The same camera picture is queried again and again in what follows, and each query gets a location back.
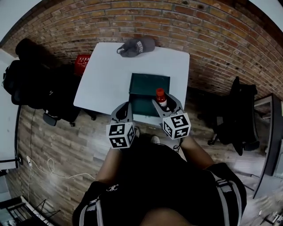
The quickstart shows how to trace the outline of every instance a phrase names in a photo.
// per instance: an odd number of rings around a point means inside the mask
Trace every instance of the white table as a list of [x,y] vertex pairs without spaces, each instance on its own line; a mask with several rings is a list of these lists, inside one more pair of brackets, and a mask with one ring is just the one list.
[[[123,43],[101,42],[93,50],[76,93],[77,107],[111,114],[129,101],[132,73],[164,75],[170,78],[170,94],[185,105],[189,73],[188,53],[156,47],[154,51],[133,58],[116,53]],[[136,115],[134,120],[158,125],[158,117]]]

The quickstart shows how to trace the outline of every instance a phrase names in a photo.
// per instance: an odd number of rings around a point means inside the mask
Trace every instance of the power plug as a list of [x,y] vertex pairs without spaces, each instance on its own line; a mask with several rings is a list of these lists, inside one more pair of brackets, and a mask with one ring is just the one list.
[[28,165],[29,165],[30,167],[32,167],[31,158],[30,158],[29,156],[27,156],[27,162],[28,162]]

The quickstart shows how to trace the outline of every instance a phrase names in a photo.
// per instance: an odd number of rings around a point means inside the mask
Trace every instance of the dark green cardboard box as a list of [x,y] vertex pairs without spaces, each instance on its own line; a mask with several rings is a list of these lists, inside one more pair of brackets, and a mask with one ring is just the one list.
[[132,73],[129,102],[132,104],[133,114],[159,117],[152,104],[157,88],[163,88],[169,93],[170,77]]

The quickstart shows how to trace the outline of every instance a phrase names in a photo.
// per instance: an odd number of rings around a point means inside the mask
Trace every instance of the brick wall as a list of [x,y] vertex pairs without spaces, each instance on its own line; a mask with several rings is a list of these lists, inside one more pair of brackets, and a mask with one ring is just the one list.
[[191,87],[227,94],[238,75],[256,84],[257,98],[283,99],[283,34],[247,0],[43,0],[1,45],[14,55],[29,38],[68,63],[98,42],[142,36],[190,53]]

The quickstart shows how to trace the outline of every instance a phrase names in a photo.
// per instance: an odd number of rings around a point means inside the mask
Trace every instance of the open box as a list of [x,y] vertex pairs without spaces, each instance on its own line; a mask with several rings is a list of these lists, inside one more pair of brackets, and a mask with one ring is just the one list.
[[133,114],[159,117],[152,104],[157,88],[163,88],[165,93],[169,93],[170,77],[132,73],[129,102]]

